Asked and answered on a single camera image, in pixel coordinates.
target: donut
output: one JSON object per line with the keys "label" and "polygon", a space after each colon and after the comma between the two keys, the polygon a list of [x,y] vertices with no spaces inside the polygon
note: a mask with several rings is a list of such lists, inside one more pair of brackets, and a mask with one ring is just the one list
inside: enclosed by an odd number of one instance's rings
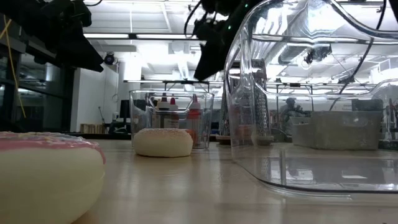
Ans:
{"label": "donut", "polygon": [[72,223],[99,197],[104,165],[83,138],[0,132],[0,223]]}
{"label": "donut", "polygon": [[182,157],[191,154],[193,141],[184,129],[146,128],[134,135],[132,145],[141,156]]}

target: person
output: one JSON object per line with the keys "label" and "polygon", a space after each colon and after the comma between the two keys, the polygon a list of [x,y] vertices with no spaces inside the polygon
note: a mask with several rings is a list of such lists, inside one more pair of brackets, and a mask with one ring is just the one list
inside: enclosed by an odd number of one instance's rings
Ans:
{"label": "person", "polygon": [[282,130],[289,136],[292,135],[293,122],[291,117],[304,117],[305,113],[300,105],[295,107],[295,98],[286,99],[286,105],[280,108],[280,117],[282,121]]}

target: pink frosted donut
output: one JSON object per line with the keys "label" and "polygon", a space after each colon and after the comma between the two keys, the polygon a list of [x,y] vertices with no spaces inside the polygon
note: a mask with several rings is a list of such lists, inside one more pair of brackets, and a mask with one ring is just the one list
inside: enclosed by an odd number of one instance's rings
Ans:
{"label": "pink frosted donut", "polygon": [[98,198],[105,157],[60,133],[0,132],[0,223],[71,223]]}

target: clear plastic container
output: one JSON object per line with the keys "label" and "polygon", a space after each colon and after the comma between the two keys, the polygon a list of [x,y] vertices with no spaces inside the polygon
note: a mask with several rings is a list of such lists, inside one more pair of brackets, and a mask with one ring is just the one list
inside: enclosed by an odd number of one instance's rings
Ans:
{"label": "clear plastic container", "polygon": [[[398,33],[375,29],[379,3],[251,10],[225,66],[238,164],[292,190],[398,192]],[[398,30],[389,6],[381,29]]]}
{"label": "clear plastic container", "polygon": [[208,148],[214,94],[154,90],[129,93],[131,139],[144,128],[179,128],[191,134],[194,148]]}

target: cable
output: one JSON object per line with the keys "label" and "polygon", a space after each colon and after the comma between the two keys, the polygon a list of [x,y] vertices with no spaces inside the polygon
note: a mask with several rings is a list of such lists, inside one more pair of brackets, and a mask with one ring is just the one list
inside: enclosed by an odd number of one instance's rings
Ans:
{"label": "cable", "polygon": [[86,5],[86,6],[88,6],[88,7],[91,7],[91,6],[97,6],[97,5],[99,5],[99,4],[101,4],[101,2],[102,2],[102,0],[99,0],[97,3],[95,3],[95,4],[92,4],[92,5]]}
{"label": "cable", "polygon": [[189,13],[189,15],[188,15],[187,21],[185,21],[185,24],[184,24],[184,35],[185,35],[185,37],[187,37],[187,27],[188,27],[189,20],[191,20],[193,14],[195,13],[195,11],[196,11],[196,10],[198,9],[198,7],[200,6],[201,1],[202,1],[202,0],[200,0],[200,1],[198,2],[198,4],[192,9],[192,11],[191,11],[191,12]]}
{"label": "cable", "polygon": [[[381,26],[381,23],[383,22],[383,18],[384,18],[384,14],[386,13],[386,6],[387,6],[387,0],[383,0],[383,5],[381,7],[381,14],[380,14],[380,18],[379,18],[379,22],[377,23],[376,26],[376,30],[378,30]],[[348,83],[350,80],[355,78],[355,75],[357,74],[357,72],[359,71],[359,69],[361,68],[363,62],[365,61],[366,56],[368,56],[368,53],[373,45],[373,41],[374,38],[371,37],[370,43],[365,51],[365,53],[363,54],[363,56],[361,57],[361,60],[358,63],[358,66],[355,68],[355,71],[353,72],[353,74],[347,79],[346,83],[344,84],[344,86],[341,88],[340,92],[338,93],[339,95],[341,95],[344,91],[344,89],[348,86]],[[338,97],[337,99],[334,100],[334,102],[331,104],[329,111],[331,111],[331,109],[333,109],[334,105],[336,104],[336,102],[340,99],[341,97]]]}
{"label": "cable", "polygon": [[[11,23],[11,19],[8,22],[6,22],[7,21],[6,15],[3,15],[3,18],[4,18],[4,25],[5,25],[4,30],[6,33],[6,40],[7,40],[8,54],[9,54],[9,60],[10,60],[10,64],[11,64],[12,76],[14,77],[15,89],[18,92],[18,82],[17,82],[17,77],[15,74],[14,62],[12,61],[11,45],[10,45],[10,40],[9,40],[9,36],[8,36],[8,25]],[[18,96],[19,104],[21,105],[22,114],[24,115],[24,118],[26,118],[26,113],[25,113],[24,105],[22,104],[21,96],[19,94],[17,94],[17,96]]]}

